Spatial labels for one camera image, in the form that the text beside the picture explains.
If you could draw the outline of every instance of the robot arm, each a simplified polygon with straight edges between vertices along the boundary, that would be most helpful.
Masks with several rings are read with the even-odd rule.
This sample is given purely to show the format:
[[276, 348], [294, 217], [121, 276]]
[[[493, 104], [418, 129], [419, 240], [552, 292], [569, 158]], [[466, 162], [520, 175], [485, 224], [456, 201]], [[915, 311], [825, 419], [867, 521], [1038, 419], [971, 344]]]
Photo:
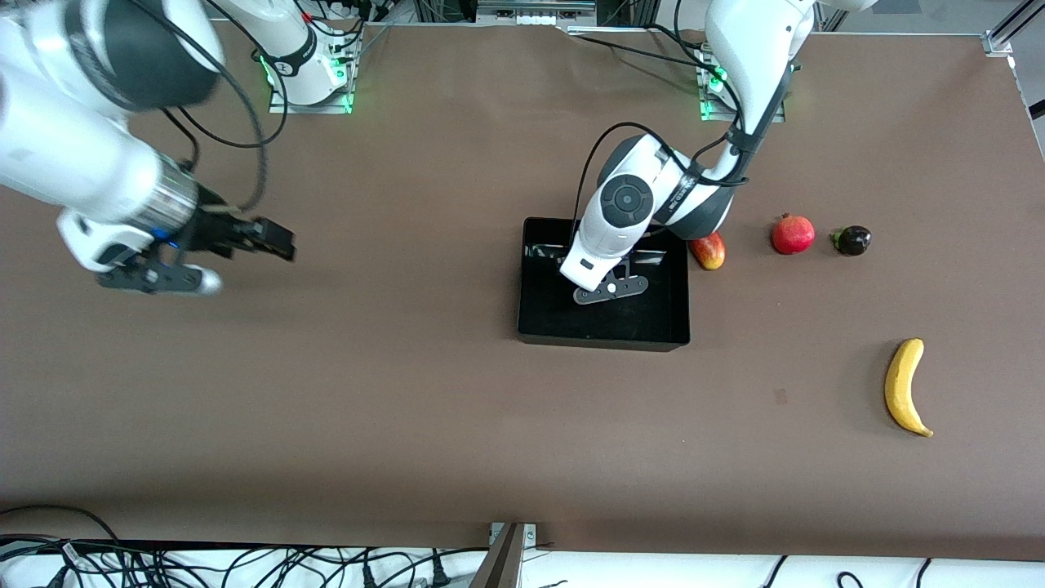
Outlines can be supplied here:
[[[875, 1], [828, 3], [862, 9]], [[813, 1], [712, 0], [705, 22], [707, 42], [728, 72], [743, 120], [729, 127], [725, 147], [711, 169], [677, 151], [670, 157], [666, 146], [649, 135], [618, 146], [603, 166], [600, 185], [559, 269], [589, 291], [621, 262], [652, 220], [683, 239], [707, 236], [722, 224], [736, 184], [784, 100], [791, 61], [812, 29]]]
[[[140, 1], [224, 61], [199, 2]], [[300, 32], [301, 15], [293, 17], [271, 26]], [[216, 80], [209, 60], [130, 0], [57, 0], [0, 14], [0, 183], [64, 207], [63, 239], [110, 287], [204, 296], [220, 288], [210, 269], [162, 262], [164, 244], [291, 260], [293, 233], [234, 217], [220, 196], [126, 131], [129, 115], [198, 103]]]

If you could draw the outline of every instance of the brown tabletop surface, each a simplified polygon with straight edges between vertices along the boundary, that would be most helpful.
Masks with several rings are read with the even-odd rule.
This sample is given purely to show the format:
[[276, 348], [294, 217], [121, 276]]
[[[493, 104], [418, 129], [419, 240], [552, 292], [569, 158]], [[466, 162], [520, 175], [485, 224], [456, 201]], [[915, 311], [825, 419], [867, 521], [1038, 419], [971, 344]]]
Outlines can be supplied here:
[[[565, 549], [1041, 558], [1045, 165], [1013, 73], [973, 37], [814, 36], [800, 58], [669, 354], [515, 337], [522, 221], [571, 214], [605, 127], [690, 152], [724, 130], [692, 68], [552, 28], [378, 39], [352, 115], [295, 116], [272, 144], [259, 212], [297, 262], [193, 255], [226, 279], [214, 299], [103, 289], [55, 208], [3, 193], [0, 501], [144, 539], [479, 544], [527, 520]], [[228, 88], [199, 116], [249, 138]], [[133, 128], [187, 152], [157, 115]], [[242, 201], [254, 174], [205, 143], [212, 189]], [[819, 231], [793, 257], [767, 241], [788, 211]], [[832, 251], [847, 224], [874, 231], [866, 255]], [[882, 400], [908, 337], [930, 440]]]

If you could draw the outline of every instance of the banana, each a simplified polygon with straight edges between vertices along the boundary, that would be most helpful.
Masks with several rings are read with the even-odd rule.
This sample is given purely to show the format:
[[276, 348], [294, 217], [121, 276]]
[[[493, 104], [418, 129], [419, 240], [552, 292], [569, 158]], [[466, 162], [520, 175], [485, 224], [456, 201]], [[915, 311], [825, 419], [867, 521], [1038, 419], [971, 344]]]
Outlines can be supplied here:
[[922, 424], [922, 418], [914, 410], [914, 401], [911, 400], [911, 380], [924, 352], [925, 344], [921, 339], [908, 339], [897, 350], [889, 363], [889, 373], [885, 376], [885, 404], [901, 427], [924, 438], [931, 438], [932, 431]]

